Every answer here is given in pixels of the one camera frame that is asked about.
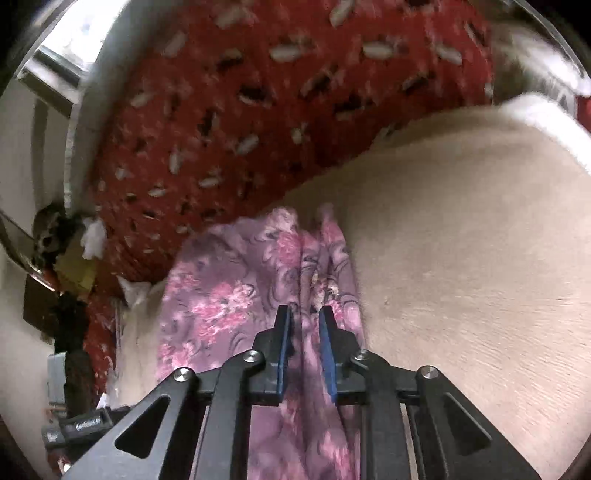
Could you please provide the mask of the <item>purple floral garment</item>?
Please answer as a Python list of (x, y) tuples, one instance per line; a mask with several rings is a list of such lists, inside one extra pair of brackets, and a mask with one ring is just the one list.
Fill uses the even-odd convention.
[(318, 333), (318, 313), (327, 306), (339, 328), (363, 336), (349, 249), (331, 206), (318, 209), (311, 230), (280, 207), (187, 240), (161, 303), (157, 377), (221, 366), (273, 327), (281, 305), (294, 314), (287, 393), (279, 406), (252, 411), (249, 477), (354, 479), (359, 415), (332, 402)]

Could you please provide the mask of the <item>yellow box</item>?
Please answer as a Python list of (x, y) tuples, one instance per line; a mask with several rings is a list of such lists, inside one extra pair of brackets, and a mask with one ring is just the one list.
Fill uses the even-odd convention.
[(54, 271), (62, 291), (73, 295), (88, 295), (96, 276), (96, 262), (82, 257), (84, 249), (71, 243), (65, 253), (57, 257)]

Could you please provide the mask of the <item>white plastic bag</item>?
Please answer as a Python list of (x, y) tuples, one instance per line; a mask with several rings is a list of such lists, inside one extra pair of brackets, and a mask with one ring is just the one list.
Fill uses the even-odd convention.
[(102, 259), (107, 232), (100, 218), (84, 218), (84, 233), (80, 240), (83, 248), (82, 258), (85, 260)]

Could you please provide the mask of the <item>beige fleece blanket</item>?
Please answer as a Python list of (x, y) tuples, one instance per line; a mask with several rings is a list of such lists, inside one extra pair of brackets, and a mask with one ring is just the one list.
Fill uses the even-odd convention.
[[(438, 114), (287, 197), (301, 227), (329, 205), (345, 236), (360, 343), (432, 364), (545, 479), (590, 475), (590, 137), (524, 95)], [(124, 282), (118, 399), (157, 377), (167, 278)]]

